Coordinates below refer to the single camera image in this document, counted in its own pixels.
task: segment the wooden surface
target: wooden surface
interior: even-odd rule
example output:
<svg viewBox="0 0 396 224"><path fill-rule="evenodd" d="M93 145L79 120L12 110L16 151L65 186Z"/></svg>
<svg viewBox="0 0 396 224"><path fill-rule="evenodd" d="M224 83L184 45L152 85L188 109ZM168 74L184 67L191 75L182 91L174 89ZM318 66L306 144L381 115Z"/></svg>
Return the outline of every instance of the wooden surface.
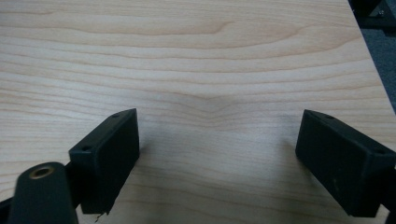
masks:
<svg viewBox="0 0 396 224"><path fill-rule="evenodd" d="M306 108L396 148L347 0L0 1L0 200L129 108L141 158L99 223L384 223L294 155Z"/></svg>

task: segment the wooden table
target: wooden table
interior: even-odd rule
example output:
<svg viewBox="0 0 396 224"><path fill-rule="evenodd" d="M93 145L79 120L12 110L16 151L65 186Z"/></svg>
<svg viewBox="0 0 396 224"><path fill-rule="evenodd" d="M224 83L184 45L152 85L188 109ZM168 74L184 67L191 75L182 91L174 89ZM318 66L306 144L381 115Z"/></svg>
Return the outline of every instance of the wooden table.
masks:
<svg viewBox="0 0 396 224"><path fill-rule="evenodd" d="M396 148L347 0L4 0L0 96L0 200L25 169L68 162L103 119L137 108L141 158L99 223L387 215L348 217L294 154L306 108Z"/></svg>

